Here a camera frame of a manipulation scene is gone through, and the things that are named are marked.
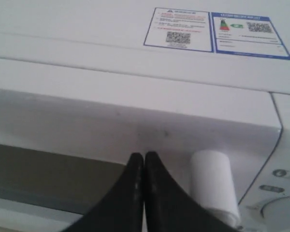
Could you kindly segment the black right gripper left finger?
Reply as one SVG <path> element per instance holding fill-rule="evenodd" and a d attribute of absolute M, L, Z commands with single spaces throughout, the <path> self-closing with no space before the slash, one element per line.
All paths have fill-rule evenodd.
<path fill-rule="evenodd" d="M 140 232 L 143 223 L 144 158 L 131 154 L 128 163 L 107 194 L 69 226 L 70 232 Z"/>

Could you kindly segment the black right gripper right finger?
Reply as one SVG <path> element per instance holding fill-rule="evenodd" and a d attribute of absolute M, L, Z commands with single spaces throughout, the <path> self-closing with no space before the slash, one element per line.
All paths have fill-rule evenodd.
<path fill-rule="evenodd" d="M 145 155 L 144 202 L 149 232 L 236 231 L 185 193 L 154 151 Z"/>

